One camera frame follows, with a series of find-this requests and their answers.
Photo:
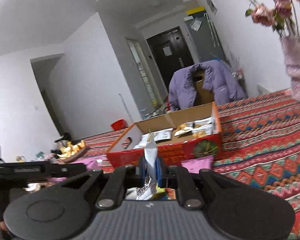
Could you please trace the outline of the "white blue snack pouch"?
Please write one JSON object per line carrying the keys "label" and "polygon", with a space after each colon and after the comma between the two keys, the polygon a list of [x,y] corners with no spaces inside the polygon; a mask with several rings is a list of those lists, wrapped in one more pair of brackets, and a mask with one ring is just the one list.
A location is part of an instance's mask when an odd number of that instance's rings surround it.
{"label": "white blue snack pouch", "polygon": [[158,147],[155,142],[155,134],[149,133],[143,147],[145,159],[145,182],[143,187],[135,187],[127,191],[126,200],[155,200],[160,197],[165,190],[160,190],[157,184],[156,161]]}

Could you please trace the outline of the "white silver snack packet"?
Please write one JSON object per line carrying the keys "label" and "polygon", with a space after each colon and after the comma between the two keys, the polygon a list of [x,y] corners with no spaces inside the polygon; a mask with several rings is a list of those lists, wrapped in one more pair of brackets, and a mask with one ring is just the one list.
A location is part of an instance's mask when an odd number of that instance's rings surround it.
{"label": "white silver snack packet", "polygon": [[163,130],[160,130],[160,131],[144,134],[141,137],[141,140],[139,141],[139,143],[136,144],[133,147],[133,149],[138,149],[138,148],[145,147],[150,136],[153,137],[155,142],[171,140],[172,131],[173,131],[173,128],[167,128],[167,129],[163,129]]}

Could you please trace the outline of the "golden biscuit snack packet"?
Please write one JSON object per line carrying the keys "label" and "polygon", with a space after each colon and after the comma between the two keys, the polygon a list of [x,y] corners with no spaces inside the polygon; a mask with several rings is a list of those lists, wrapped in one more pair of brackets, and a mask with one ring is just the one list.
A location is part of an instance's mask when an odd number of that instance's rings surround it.
{"label": "golden biscuit snack packet", "polygon": [[193,130],[193,122],[186,122],[184,124],[179,125],[175,129],[174,136],[179,137],[181,135],[185,135],[186,133],[189,133]]}

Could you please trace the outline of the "pink snack packet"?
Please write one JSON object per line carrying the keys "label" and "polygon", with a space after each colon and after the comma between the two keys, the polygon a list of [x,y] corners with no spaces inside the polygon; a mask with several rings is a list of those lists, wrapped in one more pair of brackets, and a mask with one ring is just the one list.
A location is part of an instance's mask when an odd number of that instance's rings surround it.
{"label": "pink snack packet", "polygon": [[186,168],[190,173],[198,174],[201,169],[210,170],[212,167],[214,156],[208,155],[197,159],[189,159],[181,162],[182,167]]}

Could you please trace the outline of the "cardboard box with orange rim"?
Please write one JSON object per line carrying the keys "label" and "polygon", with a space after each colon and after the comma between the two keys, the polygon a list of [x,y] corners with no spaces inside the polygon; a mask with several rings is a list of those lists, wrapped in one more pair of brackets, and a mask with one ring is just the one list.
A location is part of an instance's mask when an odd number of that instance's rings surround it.
{"label": "cardboard box with orange rim", "polygon": [[[212,134],[195,138],[191,132],[175,136],[175,129],[187,122],[212,119]],[[217,106],[214,102],[170,112],[130,125],[107,150],[107,158],[114,168],[136,164],[143,149],[135,148],[144,134],[172,129],[171,139],[157,142],[158,156],[166,165],[180,165],[182,161],[213,155],[215,160],[224,157],[222,129]]]}

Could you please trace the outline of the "black folding chair with items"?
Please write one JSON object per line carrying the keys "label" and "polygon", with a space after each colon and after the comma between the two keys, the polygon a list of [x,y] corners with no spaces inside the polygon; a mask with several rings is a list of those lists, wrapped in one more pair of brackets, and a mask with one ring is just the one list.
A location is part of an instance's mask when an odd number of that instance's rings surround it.
{"label": "black folding chair with items", "polygon": [[72,143],[72,137],[69,132],[65,132],[59,139],[54,141],[58,150],[63,147],[68,147],[69,142]]}

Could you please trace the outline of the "brown wooden chair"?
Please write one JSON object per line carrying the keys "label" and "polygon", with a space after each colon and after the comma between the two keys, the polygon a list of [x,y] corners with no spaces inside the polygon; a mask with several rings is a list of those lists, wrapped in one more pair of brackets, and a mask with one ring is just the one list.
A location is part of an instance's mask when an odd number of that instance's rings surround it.
{"label": "brown wooden chair", "polygon": [[196,71],[192,76],[193,85],[197,92],[196,99],[194,101],[194,106],[200,106],[214,102],[213,91],[203,88],[204,79],[204,72],[201,70]]}

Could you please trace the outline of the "white mop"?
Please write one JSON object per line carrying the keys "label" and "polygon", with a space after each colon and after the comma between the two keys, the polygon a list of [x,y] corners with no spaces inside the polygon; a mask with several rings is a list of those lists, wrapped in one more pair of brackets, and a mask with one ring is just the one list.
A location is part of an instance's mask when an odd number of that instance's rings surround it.
{"label": "white mop", "polygon": [[131,115],[131,113],[130,113],[130,111],[129,111],[127,105],[126,105],[126,102],[125,102],[125,100],[124,100],[124,98],[123,98],[123,95],[122,95],[121,93],[119,93],[119,97],[120,97],[120,99],[121,99],[121,101],[122,101],[123,107],[124,107],[124,109],[125,109],[125,111],[126,111],[128,117],[129,117],[129,119],[130,119],[130,122],[133,124],[133,123],[134,123],[133,117],[132,117],[132,115]]}

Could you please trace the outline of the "colourful patterned tablecloth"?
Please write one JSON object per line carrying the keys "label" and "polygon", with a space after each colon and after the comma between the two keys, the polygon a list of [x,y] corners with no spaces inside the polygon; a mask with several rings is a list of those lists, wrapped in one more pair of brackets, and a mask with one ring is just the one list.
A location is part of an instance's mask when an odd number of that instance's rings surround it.
{"label": "colourful patterned tablecloth", "polygon": [[141,150],[124,150],[119,140],[134,131],[147,133],[213,116],[216,133],[172,139],[158,145],[166,164],[198,161],[199,146],[214,156],[212,170],[220,190],[207,188],[212,225],[240,239],[300,239],[300,102],[285,90],[225,105],[214,103],[170,112],[129,128],[85,138],[83,158],[103,160],[111,172],[135,164]]}

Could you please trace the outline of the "purple puffer jacket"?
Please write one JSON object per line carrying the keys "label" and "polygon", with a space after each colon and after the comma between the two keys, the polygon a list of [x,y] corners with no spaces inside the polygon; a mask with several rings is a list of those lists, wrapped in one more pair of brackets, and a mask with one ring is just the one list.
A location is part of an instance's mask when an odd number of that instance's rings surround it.
{"label": "purple puffer jacket", "polygon": [[194,74],[203,72],[202,88],[213,92],[218,105],[245,99],[246,93],[229,65],[222,60],[209,60],[176,71],[169,84],[168,102],[171,111],[178,111],[194,106],[197,90],[193,84]]}

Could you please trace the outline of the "dark entrance door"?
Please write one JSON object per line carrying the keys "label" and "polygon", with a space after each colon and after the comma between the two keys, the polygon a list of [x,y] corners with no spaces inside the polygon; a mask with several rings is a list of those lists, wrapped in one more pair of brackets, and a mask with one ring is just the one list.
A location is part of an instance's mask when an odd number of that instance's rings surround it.
{"label": "dark entrance door", "polygon": [[176,71],[194,65],[192,55],[179,27],[152,36],[146,41],[167,89]]}

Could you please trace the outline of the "grey refrigerator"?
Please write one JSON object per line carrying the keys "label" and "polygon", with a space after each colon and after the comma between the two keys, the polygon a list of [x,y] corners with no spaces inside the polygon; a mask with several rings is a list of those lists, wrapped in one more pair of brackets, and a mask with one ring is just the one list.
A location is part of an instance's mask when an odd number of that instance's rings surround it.
{"label": "grey refrigerator", "polygon": [[213,59],[226,61],[217,31],[206,11],[190,15],[185,25],[200,62]]}

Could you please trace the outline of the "pink knitted vase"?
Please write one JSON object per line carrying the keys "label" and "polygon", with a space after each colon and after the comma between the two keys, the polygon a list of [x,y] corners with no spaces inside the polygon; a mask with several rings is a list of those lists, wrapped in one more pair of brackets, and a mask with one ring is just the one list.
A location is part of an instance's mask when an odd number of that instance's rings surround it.
{"label": "pink knitted vase", "polygon": [[291,96],[300,101],[300,36],[281,38],[286,74],[291,79]]}

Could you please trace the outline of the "dried pink flowers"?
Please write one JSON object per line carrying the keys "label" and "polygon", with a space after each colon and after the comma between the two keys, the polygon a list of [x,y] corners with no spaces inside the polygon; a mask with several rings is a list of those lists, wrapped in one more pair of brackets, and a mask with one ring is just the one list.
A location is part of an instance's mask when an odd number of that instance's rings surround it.
{"label": "dried pink flowers", "polygon": [[279,37],[300,37],[300,0],[272,0],[271,6],[258,0],[248,0],[245,17],[254,24],[271,27]]}

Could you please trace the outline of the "white wall panel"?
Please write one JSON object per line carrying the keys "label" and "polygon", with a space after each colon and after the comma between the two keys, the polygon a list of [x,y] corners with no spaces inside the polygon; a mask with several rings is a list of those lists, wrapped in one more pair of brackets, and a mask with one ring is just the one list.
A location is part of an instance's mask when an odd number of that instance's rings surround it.
{"label": "white wall panel", "polygon": [[263,87],[262,85],[257,85],[257,92],[258,95],[265,95],[265,94],[269,94],[271,93],[270,90],[266,89],[265,87]]}

